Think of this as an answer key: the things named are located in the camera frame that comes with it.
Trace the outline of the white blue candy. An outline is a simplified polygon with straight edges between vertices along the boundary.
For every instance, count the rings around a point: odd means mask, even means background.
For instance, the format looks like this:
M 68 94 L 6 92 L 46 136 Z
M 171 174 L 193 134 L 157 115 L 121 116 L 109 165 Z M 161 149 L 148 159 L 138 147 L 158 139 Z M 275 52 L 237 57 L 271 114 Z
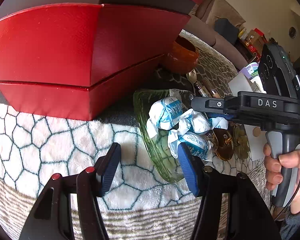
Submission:
M 189 109 L 179 118 L 178 134 L 184 135 L 187 132 L 204 134 L 215 128 L 227 130 L 228 125 L 228 120 L 223 117 L 207 118 L 203 113 Z
M 192 155 L 204 161 L 212 161 L 212 142 L 192 132 L 186 132 L 184 135 L 180 135 L 177 130 L 172 129 L 168 133 L 167 143 L 170 153 L 175 159 L 178 158 L 178 146 L 182 142 L 187 145 Z
M 169 131 L 178 124 L 183 114 L 181 101 L 169 96 L 153 103 L 146 122 L 148 136 L 152 139 L 159 134 L 159 130 Z

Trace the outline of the clear green glass bowl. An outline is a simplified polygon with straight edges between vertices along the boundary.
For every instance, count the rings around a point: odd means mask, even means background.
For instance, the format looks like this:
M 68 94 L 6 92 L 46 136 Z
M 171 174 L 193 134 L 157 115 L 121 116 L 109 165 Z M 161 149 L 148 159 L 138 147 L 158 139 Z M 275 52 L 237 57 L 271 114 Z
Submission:
M 175 96 L 182 103 L 183 111 L 191 107 L 194 94 L 188 90 L 137 90 L 133 94 L 134 112 L 139 123 L 139 128 L 148 155 L 157 169 L 159 175 L 169 183 L 175 183 L 183 179 L 179 161 L 172 157 L 167 144 L 168 131 L 159 130 L 159 134 L 150 138 L 147 133 L 146 122 L 149 119 L 149 110 L 153 103 L 168 96 Z

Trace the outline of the metal spoon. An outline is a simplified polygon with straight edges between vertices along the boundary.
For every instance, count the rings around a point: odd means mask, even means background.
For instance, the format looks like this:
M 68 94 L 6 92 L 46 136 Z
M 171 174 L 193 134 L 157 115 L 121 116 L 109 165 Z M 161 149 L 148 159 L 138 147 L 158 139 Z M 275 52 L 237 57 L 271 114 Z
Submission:
M 186 77 L 202 97 L 208 97 L 208 94 L 204 92 L 202 85 L 197 80 L 197 74 L 195 69 L 188 72 L 186 74 Z

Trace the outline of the amber glass leaf dish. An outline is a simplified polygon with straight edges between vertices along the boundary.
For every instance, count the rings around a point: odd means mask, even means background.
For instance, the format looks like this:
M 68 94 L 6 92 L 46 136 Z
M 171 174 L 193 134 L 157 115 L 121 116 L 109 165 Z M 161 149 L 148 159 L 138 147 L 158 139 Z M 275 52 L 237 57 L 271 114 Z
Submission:
M 234 154 L 234 142 L 232 135 L 227 129 L 214 128 L 213 134 L 215 136 L 215 154 L 223 161 L 229 161 Z

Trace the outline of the white cardboard box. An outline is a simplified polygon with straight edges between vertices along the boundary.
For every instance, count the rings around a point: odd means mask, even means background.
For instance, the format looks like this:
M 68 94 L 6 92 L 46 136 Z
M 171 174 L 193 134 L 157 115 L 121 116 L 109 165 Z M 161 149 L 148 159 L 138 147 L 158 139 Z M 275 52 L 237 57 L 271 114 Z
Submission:
M 267 142 L 266 132 L 262 131 L 261 117 L 257 115 L 257 109 L 251 106 L 253 97 L 253 89 L 250 80 L 242 73 L 239 73 L 228 83 L 230 90 L 235 98 L 234 107 L 238 111 L 237 119 L 244 124 L 244 128 L 249 143 L 249 157 L 252 161 L 260 160 L 264 157 L 263 147 Z

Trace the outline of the green flower shaped dish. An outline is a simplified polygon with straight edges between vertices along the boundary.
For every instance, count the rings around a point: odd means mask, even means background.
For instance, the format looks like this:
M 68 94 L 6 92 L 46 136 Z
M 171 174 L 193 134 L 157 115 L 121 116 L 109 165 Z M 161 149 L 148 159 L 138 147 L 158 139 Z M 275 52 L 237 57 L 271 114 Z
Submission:
M 232 127 L 232 138 L 234 141 L 234 153 L 239 159 L 247 159 L 250 147 L 244 125 L 234 124 Z

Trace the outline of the orange ceramic ashtray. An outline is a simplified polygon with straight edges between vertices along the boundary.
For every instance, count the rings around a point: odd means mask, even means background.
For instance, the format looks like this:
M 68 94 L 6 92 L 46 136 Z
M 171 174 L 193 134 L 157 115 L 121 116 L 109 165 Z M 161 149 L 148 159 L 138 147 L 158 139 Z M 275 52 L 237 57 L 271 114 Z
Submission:
M 184 75 L 195 68 L 198 60 L 198 49 L 189 40 L 179 35 L 166 54 L 163 65 L 173 73 Z

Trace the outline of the dark blue cushion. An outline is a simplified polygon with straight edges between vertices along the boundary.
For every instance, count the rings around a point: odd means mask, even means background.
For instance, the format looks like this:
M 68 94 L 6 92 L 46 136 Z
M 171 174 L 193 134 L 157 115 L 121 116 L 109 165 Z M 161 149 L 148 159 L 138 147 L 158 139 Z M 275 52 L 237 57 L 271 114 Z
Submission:
M 239 29 L 232 25 L 227 18 L 219 18 L 215 22 L 214 30 L 232 45 L 235 44 L 239 34 Z

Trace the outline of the brown fabric sofa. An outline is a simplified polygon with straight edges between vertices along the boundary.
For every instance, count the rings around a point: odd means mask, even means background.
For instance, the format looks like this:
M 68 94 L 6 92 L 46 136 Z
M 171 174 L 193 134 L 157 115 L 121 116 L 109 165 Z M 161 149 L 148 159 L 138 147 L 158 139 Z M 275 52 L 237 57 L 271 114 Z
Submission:
M 235 47 L 239 29 L 246 20 L 226 0 L 203 0 L 193 7 L 184 30 L 207 43 L 237 69 L 248 62 Z

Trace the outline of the red gift box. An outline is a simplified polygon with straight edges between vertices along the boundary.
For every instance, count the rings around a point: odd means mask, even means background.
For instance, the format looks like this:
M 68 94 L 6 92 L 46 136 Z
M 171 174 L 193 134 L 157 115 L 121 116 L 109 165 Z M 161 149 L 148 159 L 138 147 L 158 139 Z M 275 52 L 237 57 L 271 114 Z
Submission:
M 90 121 L 136 90 L 203 0 L 0 0 L 0 91 L 19 112 Z

